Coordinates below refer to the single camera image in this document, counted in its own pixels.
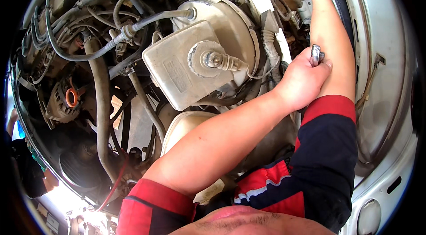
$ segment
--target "bare forearm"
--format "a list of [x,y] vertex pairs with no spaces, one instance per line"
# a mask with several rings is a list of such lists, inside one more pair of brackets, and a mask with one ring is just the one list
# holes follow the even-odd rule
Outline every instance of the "bare forearm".
[[332,0],[312,0],[311,45],[321,46],[333,71],[320,96],[340,94],[355,100],[355,59],[349,36]]
[[233,169],[291,110],[269,92],[184,136],[144,178],[193,196]]

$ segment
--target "red wire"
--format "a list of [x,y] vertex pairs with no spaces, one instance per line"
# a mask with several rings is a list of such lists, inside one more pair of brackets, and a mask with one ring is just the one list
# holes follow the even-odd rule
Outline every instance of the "red wire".
[[127,163],[128,162],[129,162],[129,156],[126,157],[126,160],[124,161],[124,164],[123,164],[123,166],[120,169],[120,173],[118,174],[118,178],[115,181],[114,186],[112,187],[111,191],[109,192],[109,195],[106,197],[106,199],[102,203],[102,205],[100,205],[100,207],[97,210],[93,211],[93,212],[99,212],[99,211],[101,211],[108,204],[109,199],[111,198],[112,194],[114,193],[115,189],[117,189],[118,184],[121,181],[121,177],[124,174],[124,169],[127,167]]

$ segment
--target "engine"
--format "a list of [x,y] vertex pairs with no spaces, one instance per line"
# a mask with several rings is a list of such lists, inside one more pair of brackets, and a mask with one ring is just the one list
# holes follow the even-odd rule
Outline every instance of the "engine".
[[[176,115],[220,114],[274,88],[309,46],[307,1],[33,0],[12,60],[32,143],[67,185],[116,214]],[[143,146],[129,144],[136,100],[152,121]]]

